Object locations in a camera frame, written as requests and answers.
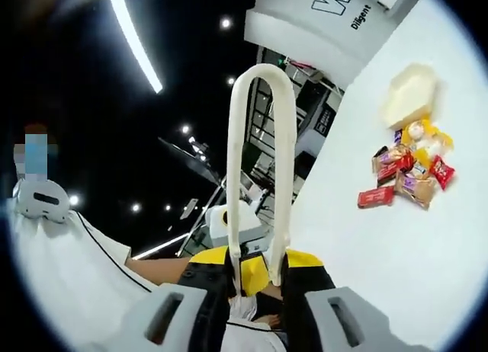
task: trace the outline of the wrapped candy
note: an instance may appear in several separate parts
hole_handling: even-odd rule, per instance
[[[402,143],[402,130],[395,131],[393,141],[395,142],[395,145],[399,145]]]
[[[407,177],[414,177],[417,179],[426,179],[429,177],[429,175],[429,170],[419,162],[416,162],[413,165],[412,170],[407,173]]]
[[[435,156],[443,156],[454,147],[452,138],[431,125],[428,118],[412,122],[405,127],[400,141],[412,150],[413,157],[424,168],[430,168]]]
[[[436,156],[430,167],[430,172],[437,179],[442,190],[445,190],[448,183],[454,177],[455,170],[449,165],[446,165],[440,156]]]
[[[365,209],[380,205],[391,205],[393,203],[394,187],[380,187],[373,190],[361,192],[358,195],[358,207]]]
[[[371,159],[373,173],[377,173],[382,167],[399,160],[407,153],[410,154],[410,150],[405,145],[394,146],[387,151],[384,151],[384,148],[381,148],[377,152],[377,154]]]
[[[377,186],[382,186],[383,184],[392,181],[397,175],[398,171],[408,172],[412,170],[412,166],[415,163],[415,159],[412,157],[410,152],[407,152],[402,158],[396,162],[390,163],[382,167],[377,176]]]
[[[428,209],[434,197],[434,181],[432,178],[409,178],[398,171],[396,173],[395,191]]]

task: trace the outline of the white u-shaped handle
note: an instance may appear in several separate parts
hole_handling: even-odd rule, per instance
[[[227,142],[227,217],[229,251],[233,261],[235,282],[240,292],[239,259],[239,184],[242,147],[246,129],[246,108],[249,88],[254,78],[264,79],[273,94],[275,192],[274,241],[268,272],[275,286],[281,285],[281,262],[290,244],[290,209],[293,193],[295,143],[297,141],[297,110],[293,85],[277,66],[258,64],[244,72],[234,83],[230,98],[229,136]]]

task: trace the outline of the diligent logo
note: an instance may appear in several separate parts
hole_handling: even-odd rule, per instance
[[[368,15],[370,10],[371,7],[369,5],[365,5],[360,15],[354,18],[354,20],[352,21],[351,28],[358,30],[359,27],[366,21],[366,16]]]

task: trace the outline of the white table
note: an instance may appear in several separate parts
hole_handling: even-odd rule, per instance
[[[320,257],[336,286],[350,286],[390,319],[407,344],[440,350],[483,296],[488,270],[488,84],[481,57],[437,0],[420,0],[345,93],[292,211],[291,247]],[[455,182],[429,211],[402,197],[359,210],[375,187],[371,156],[393,133],[378,108],[411,62],[441,79],[433,120],[451,134]]]

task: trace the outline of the black stripe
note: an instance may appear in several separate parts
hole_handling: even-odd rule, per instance
[[[236,327],[240,327],[240,328],[250,329],[252,331],[263,331],[265,333],[274,333],[275,332],[275,331],[268,330],[268,329],[260,329],[260,328],[256,328],[256,327],[249,327],[248,325],[242,325],[242,324],[238,324],[238,323],[227,322],[227,324],[228,325],[235,325]]]
[[[97,243],[97,245],[101,249],[101,251],[103,251],[105,253],[105,255],[112,261],[112,263],[115,264],[115,267],[117,267],[120,270],[120,272],[122,272],[127,277],[129,277],[129,279],[131,279],[133,282],[135,282],[139,286],[141,286],[145,291],[147,291],[148,293],[151,293],[152,291],[150,289],[148,289],[147,287],[145,287],[144,285],[142,285],[141,282],[139,282],[138,280],[132,278],[132,276],[130,276],[121,266],[119,266],[119,264],[116,261],[114,261],[114,259],[107,253],[107,251],[105,251],[104,247],[102,247],[100,245],[100,243],[98,242],[98,240],[95,239],[95,237],[93,236],[93,234],[90,233],[90,230],[88,230],[88,227],[86,226],[86,224],[83,221],[82,217],[79,215],[78,211],[75,211],[75,213],[76,213],[76,215],[78,215],[78,218],[82,222],[83,227],[85,228],[86,232],[91,236],[91,238],[93,239],[93,241],[95,243]]]

